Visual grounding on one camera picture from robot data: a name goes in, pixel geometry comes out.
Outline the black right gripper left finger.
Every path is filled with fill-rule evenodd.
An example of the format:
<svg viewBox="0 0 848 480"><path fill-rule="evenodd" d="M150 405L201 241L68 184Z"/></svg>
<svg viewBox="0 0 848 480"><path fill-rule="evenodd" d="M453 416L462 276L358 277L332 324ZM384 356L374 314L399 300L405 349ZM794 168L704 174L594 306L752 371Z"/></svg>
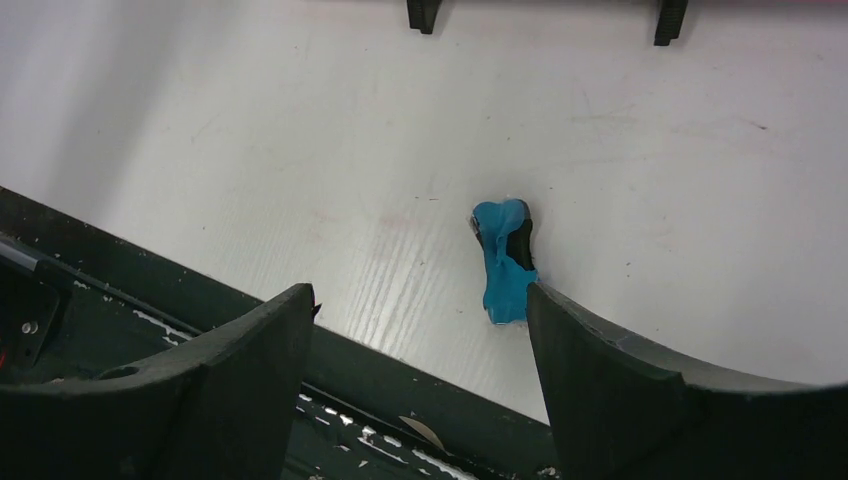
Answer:
<svg viewBox="0 0 848 480"><path fill-rule="evenodd" d="M296 284L179 346L1 390L5 479L277 479L314 324Z"/></svg>

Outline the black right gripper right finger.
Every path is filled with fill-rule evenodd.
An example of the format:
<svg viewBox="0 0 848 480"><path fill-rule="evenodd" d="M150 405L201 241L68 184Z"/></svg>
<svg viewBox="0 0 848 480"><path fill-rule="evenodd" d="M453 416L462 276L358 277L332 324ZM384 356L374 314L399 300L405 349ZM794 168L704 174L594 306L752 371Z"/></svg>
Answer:
<svg viewBox="0 0 848 480"><path fill-rule="evenodd" d="M555 289L527 322L567 479L843 479L847 388L717 366L620 327Z"/></svg>

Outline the blue black whiteboard eraser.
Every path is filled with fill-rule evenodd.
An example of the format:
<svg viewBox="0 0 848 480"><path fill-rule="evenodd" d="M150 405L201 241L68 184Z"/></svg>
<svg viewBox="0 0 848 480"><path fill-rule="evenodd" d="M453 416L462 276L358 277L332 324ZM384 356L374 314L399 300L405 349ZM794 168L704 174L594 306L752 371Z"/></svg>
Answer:
<svg viewBox="0 0 848 480"><path fill-rule="evenodd" d="M482 252L486 285L483 309L495 325L527 317L527 288L538 280L533 264L533 220L521 199L482 202L472 210L471 226Z"/></svg>

